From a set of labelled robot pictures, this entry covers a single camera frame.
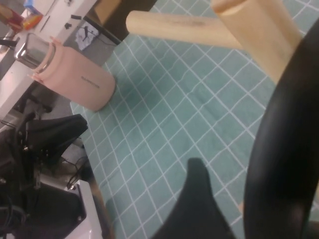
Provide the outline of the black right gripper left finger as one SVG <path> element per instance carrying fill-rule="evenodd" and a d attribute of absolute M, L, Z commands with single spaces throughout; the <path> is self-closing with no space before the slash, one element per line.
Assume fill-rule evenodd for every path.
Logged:
<path fill-rule="evenodd" d="M 56 162 L 87 129 L 87 121 L 80 114 L 58 119 L 30 120 L 26 123 L 26 146 L 46 162 Z"/>

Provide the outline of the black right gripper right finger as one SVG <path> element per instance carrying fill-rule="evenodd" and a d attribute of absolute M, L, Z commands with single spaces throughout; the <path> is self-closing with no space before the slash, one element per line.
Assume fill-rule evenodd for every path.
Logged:
<path fill-rule="evenodd" d="M 178 200 L 154 239 L 234 239 L 220 211 L 210 177 L 200 158 L 187 162 L 187 176 Z"/>

